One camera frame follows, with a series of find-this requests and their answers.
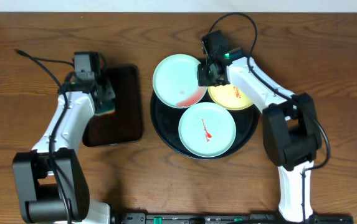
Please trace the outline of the green yellow sponge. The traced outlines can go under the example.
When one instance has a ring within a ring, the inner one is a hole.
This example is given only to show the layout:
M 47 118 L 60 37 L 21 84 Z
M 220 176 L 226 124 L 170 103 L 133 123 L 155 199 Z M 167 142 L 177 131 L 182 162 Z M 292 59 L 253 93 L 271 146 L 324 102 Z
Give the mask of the green yellow sponge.
M 103 116 L 106 114 L 113 114 L 115 112 L 114 100 L 104 101 L 98 109 L 95 110 L 95 116 Z

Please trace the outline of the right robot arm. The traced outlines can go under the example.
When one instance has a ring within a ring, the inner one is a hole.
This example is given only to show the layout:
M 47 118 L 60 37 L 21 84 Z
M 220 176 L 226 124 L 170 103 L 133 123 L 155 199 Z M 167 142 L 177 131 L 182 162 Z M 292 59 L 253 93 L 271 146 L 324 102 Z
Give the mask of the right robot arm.
M 263 145 L 277 166 L 278 210 L 285 222 L 310 223 L 310 172 L 322 140 L 311 97 L 273 81 L 245 50 L 233 49 L 220 30 L 201 39 L 205 62 L 198 66 L 200 86 L 232 84 L 262 113 Z

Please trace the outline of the light blue plate top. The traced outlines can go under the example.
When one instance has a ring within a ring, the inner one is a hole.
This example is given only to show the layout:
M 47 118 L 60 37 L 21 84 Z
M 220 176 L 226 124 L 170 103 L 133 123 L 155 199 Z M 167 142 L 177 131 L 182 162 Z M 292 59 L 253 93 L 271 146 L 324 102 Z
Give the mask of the light blue plate top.
M 172 108 L 188 108 L 198 103 L 207 88 L 198 85 L 200 61 L 186 54 L 163 59 L 153 74 L 153 89 L 159 100 Z

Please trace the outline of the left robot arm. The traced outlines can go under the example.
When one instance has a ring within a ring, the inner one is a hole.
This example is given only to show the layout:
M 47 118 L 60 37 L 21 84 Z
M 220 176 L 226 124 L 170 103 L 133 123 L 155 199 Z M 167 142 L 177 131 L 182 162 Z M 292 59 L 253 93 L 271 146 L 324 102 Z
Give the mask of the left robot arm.
M 26 223 L 113 223 L 111 206 L 90 198 L 77 154 L 88 122 L 114 113 L 115 92 L 101 53 L 76 52 L 69 64 L 47 130 L 12 162 L 20 213 Z

